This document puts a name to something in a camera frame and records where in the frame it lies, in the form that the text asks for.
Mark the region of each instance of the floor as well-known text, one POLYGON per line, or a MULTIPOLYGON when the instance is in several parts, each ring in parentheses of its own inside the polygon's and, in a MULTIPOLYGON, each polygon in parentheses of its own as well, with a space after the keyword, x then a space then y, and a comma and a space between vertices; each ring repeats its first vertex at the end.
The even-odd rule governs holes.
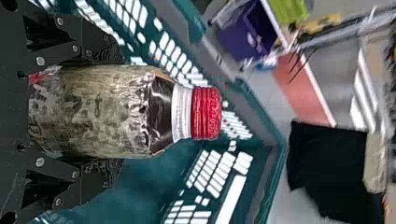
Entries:
MULTIPOLYGON (((311 17, 319 18, 335 12, 348 15, 370 10, 375 4, 390 2, 392 1, 317 0, 311 17)), ((288 57, 280 59, 279 68, 274 73, 257 73, 246 79, 278 128, 286 136, 290 132, 291 119, 357 128, 356 121, 351 116, 351 107, 356 95, 354 84, 359 48, 359 41, 355 39, 318 50, 310 60, 310 68, 305 68, 290 84, 292 74, 288 57)), ((303 190, 290 192, 284 172, 268 224, 289 223, 337 222, 319 217, 315 206, 307 199, 303 190)))

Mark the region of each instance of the product package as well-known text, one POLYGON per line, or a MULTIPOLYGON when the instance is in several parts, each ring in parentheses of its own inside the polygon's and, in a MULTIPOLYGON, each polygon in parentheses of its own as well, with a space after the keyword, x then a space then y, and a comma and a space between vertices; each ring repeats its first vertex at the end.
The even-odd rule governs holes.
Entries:
POLYGON ((152 158, 219 135, 219 91, 178 86, 158 68, 52 67, 30 82, 31 141, 54 157, 152 158))

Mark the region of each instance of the red lid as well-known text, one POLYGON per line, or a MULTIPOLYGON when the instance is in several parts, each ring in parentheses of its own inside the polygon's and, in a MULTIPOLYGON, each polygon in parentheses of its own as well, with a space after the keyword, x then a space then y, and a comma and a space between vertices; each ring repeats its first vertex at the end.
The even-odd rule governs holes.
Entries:
POLYGON ((196 87, 192 91, 191 136, 212 140, 220 134, 221 96, 216 88, 196 87))

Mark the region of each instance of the gray floor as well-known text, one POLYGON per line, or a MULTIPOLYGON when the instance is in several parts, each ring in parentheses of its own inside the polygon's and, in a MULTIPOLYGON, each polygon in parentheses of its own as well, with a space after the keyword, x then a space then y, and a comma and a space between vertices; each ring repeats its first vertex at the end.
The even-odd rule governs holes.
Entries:
MULTIPOLYGON (((315 9, 311 18, 319 18, 329 13, 341 13, 348 15, 351 13, 358 13, 363 10, 370 10, 373 5, 388 4, 394 1, 391 0, 316 0, 315 9)), ((353 81, 357 69, 357 54, 358 43, 357 41, 349 41, 338 46, 331 47, 325 50, 319 50, 311 60, 312 70, 317 78, 318 84, 322 89, 323 95, 328 101, 329 108, 333 112, 334 118, 337 123, 344 125, 351 125, 349 116, 350 101, 353 95, 353 81)), ((285 105, 282 96, 276 94, 276 91, 266 92, 261 83, 270 82, 271 78, 265 74, 259 74, 251 78, 249 83, 252 89, 262 100, 264 106, 276 113, 284 111, 285 105)), ((274 121, 278 124, 279 128, 287 133, 287 122, 292 118, 293 112, 291 108, 286 106, 289 112, 286 112, 282 118, 277 114, 273 116, 274 121)), ((276 197, 271 210, 271 215, 268 224, 320 224, 320 223, 339 223, 332 220, 323 219, 318 215, 315 206, 310 202, 304 194, 303 190, 296 190, 290 192, 289 185, 286 181, 286 172, 283 173, 281 181, 276 192, 276 197)))

